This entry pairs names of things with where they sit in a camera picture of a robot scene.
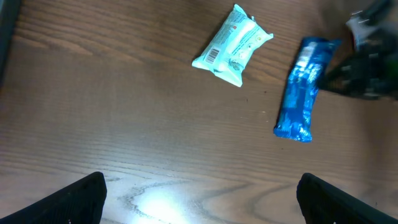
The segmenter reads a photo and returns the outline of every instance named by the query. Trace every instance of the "blue snack bar wrapper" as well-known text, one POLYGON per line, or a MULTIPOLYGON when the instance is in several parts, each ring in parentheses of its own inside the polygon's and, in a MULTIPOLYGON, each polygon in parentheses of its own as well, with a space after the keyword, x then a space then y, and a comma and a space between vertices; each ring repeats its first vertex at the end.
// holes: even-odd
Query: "blue snack bar wrapper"
POLYGON ((325 70, 340 40, 307 37, 302 41, 295 66, 285 89, 274 134, 301 142, 312 141, 311 112, 318 94, 317 80, 325 70))
POLYGON ((249 18, 235 4, 221 29, 202 55, 192 62, 192 66, 209 70, 217 77, 241 87, 242 71, 254 50, 273 37, 273 34, 267 34, 257 25, 254 17, 249 18))

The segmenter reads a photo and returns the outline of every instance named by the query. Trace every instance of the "brown wooden surface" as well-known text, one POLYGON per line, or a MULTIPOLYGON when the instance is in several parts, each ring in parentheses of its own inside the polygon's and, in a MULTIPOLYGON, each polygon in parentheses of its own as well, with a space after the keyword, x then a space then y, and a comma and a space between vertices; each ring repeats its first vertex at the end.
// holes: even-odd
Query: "brown wooden surface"
POLYGON ((301 38, 342 38, 336 65, 363 5, 238 1, 275 38, 237 88, 190 66, 233 3, 25 0, 0 94, 0 217, 97 170, 102 223, 303 223, 304 172, 398 217, 395 103, 321 91, 312 143, 272 133, 301 38))

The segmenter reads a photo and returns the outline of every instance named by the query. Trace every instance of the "dark blue package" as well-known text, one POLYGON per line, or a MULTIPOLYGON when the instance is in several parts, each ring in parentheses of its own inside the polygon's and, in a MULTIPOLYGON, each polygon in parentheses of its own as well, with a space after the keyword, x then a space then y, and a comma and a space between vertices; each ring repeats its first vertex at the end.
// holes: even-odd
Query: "dark blue package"
POLYGON ((317 80, 325 70, 340 40, 306 37, 290 73, 284 102, 274 134, 281 138, 310 142, 311 112, 318 94, 317 80))

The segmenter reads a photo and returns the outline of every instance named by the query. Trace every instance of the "barcode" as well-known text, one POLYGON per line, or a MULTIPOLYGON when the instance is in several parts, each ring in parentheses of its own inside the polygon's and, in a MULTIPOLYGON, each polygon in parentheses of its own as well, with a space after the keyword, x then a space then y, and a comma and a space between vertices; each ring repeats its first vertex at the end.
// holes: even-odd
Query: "barcode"
POLYGON ((316 46, 317 46, 317 43, 311 42, 308 45, 308 47, 303 48, 303 50, 300 53, 300 56, 298 56, 298 60, 297 60, 298 66, 305 68, 308 65, 316 46))
POLYGON ((216 48, 212 48, 210 50, 210 53, 207 55, 206 62, 208 62, 210 64, 213 64, 214 61, 216 60, 217 55, 218 55, 219 52, 220 52, 220 50, 218 50, 216 48))

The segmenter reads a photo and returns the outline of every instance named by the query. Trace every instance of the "packet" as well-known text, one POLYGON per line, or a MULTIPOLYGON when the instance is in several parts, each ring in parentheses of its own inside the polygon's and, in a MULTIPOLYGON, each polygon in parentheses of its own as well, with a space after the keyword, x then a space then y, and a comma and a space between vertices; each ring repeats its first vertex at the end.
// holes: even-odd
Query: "packet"
POLYGON ((242 86, 242 71, 254 50, 274 37, 257 25, 237 4, 202 55, 192 66, 213 72, 238 87, 242 86))
POLYGON ((312 141, 311 112, 318 94, 317 79, 325 73, 340 44, 340 40, 329 41, 318 37, 303 39, 301 51, 287 80, 279 120, 274 128, 276 136, 312 141))

